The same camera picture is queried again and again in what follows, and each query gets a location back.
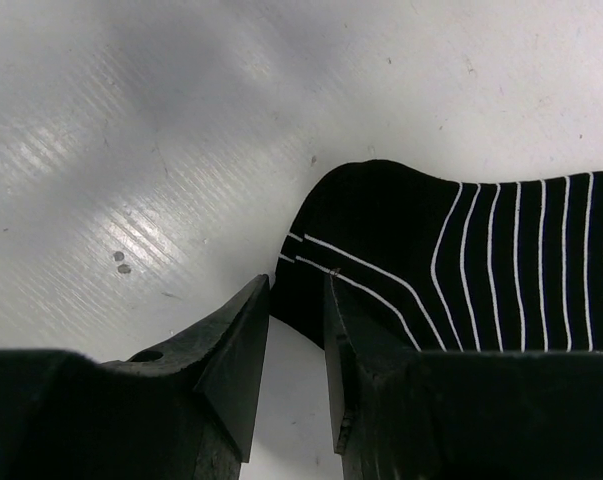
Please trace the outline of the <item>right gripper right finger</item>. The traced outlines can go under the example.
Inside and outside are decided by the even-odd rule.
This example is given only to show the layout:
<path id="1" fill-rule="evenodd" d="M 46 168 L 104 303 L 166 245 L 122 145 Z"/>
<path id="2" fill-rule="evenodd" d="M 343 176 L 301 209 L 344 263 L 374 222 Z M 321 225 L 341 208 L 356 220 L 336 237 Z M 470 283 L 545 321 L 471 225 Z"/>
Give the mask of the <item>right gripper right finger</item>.
<path id="1" fill-rule="evenodd" d="M 325 280 L 347 479 L 603 479 L 603 353 L 417 352 Z"/>

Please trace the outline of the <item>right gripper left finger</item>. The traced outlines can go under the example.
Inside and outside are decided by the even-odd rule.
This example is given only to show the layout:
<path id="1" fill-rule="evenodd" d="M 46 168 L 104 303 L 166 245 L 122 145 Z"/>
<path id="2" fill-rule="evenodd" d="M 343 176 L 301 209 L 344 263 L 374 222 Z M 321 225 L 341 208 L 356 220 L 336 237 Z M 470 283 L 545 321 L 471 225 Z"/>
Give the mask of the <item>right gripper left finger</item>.
<path id="1" fill-rule="evenodd" d="M 0 479 L 235 479 L 249 460 L 269 280 L 126 361 L 0 350 Z"/>

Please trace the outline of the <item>black white striped sock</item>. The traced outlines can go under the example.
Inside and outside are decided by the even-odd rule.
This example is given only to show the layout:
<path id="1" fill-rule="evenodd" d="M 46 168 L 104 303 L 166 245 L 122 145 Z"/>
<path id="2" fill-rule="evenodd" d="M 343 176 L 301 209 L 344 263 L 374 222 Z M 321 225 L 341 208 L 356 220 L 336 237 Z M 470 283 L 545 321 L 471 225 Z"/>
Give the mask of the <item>black white striped sock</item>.
<path id="1" fill-rule="evenodd" d="M 464 183 L 339 166 L 298 211 L 271 297 L 316 344 L 327 279 L 416 350 L 603 352 L 603 171 Z"/>

